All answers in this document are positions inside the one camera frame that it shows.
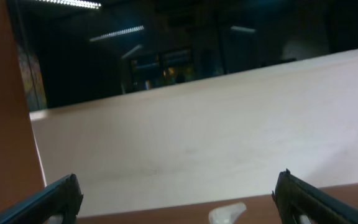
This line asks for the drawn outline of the purple hand soap pump bottle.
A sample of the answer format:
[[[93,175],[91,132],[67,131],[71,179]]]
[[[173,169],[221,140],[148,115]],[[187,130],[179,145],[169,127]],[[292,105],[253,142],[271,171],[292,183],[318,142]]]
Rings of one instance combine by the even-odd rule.
[[[226,205],[212,209],[209,214],[210,224],[235,224],[242,213],[246,211],[246,205],[243,202]]]

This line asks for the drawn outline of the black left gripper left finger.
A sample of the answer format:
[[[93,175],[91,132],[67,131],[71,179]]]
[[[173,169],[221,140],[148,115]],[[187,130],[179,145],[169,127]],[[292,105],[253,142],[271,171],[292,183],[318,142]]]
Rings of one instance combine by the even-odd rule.
[[[61,216],[62,223],[76,222],[83,201],[75,174],[66,175],[25,200],[0,212],[0,224],[45,223]]]

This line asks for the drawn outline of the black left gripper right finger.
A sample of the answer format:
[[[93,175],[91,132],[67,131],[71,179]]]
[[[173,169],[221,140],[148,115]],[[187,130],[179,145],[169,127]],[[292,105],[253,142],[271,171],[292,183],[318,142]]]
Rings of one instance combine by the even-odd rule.
[[[272,198],[283,224],[358,224],[358,210],[324,193],[287,169],[278,175]]]

